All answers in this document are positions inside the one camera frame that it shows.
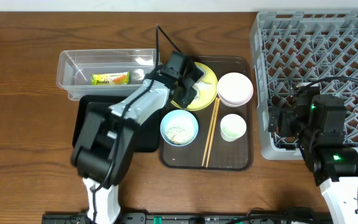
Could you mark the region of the pink bowl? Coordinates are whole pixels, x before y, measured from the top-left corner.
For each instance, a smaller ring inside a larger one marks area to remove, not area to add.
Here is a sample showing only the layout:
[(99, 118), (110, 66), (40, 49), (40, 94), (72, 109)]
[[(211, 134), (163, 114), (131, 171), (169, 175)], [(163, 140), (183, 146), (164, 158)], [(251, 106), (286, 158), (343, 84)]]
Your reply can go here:
[(252, 99), (254, 87), (251, 80), (244, 74), (231, 72), (219, 79), (217, 92), (224, 105), (239, 107)]

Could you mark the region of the white tissue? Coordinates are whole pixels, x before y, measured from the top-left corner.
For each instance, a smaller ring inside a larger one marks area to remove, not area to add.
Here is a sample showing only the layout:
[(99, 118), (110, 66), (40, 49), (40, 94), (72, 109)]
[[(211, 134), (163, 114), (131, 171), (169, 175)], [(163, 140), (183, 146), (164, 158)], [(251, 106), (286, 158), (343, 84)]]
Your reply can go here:
[(193, 88), (196, 90), (196, 96), (194, 100), (200, 100), (204, 97), (206, 93), (209, 92), (212, 84), (206, 83), (204, 81), (198, 81), (193, 85)]

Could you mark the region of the rice food scraps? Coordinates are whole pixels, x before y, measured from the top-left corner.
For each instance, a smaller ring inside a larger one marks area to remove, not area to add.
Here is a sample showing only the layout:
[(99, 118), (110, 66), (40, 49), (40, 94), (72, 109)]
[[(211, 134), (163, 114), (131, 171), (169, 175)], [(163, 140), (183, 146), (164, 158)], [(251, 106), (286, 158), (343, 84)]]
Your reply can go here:
[(194, 126), (191, 121), (175, 119), (167, 123), (163, 133), (168, 142), (182, 146), (193, 139)]

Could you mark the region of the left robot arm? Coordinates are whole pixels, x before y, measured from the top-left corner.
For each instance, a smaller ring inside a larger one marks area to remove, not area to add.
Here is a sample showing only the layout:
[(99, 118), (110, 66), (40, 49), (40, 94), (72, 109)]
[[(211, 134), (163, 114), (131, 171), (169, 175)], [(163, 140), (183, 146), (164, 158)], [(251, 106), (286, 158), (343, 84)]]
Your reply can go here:
[(118, 191), (126, 175), (144, 123), (171, 100), (189, 104), (193, 85), (204, 76), (191, 59), (156, 65), (141, 86), (119, 103), (91, 110), (78, 133), (71, 164), (88, 191), (91, 223), (114, 223), (121, 207)]

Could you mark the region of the yellow green snack wrapper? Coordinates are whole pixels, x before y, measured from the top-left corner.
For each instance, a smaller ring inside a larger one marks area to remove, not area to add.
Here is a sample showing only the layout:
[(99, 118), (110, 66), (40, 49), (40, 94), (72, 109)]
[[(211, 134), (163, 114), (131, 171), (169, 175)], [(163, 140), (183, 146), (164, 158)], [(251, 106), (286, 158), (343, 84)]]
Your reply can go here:
[(126, 85), (129, 83), (130, 72), (92, 74), (92, 85)]

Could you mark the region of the pale green cup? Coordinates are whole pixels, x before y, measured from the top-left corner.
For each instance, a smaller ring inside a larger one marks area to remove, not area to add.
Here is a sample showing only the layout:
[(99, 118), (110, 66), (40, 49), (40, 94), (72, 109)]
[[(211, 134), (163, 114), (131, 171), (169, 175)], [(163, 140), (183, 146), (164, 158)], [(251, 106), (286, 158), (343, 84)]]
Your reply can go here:
[(242, 137), (247, 131), (245, 120), (238, 114), (225, 115), (220, 122), (221, 137), (227, 142), (233, 142)]

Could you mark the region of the light blue bowl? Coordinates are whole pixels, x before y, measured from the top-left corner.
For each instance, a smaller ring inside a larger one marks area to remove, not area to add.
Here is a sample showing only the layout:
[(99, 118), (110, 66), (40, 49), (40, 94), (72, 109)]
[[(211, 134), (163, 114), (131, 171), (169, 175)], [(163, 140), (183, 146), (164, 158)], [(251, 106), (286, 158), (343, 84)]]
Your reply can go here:
[(160, 123), (160, 134), (171, 146), (183, 147), (193, 142), (198, 134), (198, 121), (185, 110), (168, 112)]

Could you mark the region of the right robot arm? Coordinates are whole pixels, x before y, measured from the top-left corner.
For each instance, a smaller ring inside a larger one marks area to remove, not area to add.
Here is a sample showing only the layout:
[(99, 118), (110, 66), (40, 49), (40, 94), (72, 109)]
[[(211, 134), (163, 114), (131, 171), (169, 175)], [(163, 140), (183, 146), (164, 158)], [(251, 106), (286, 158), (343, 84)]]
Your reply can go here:
[(358, 223), (358, 152), (344, 145), (344, 101), (298, 95), (292, 108), (271, 108), (268, 130), (295, 138), (334, 223)]

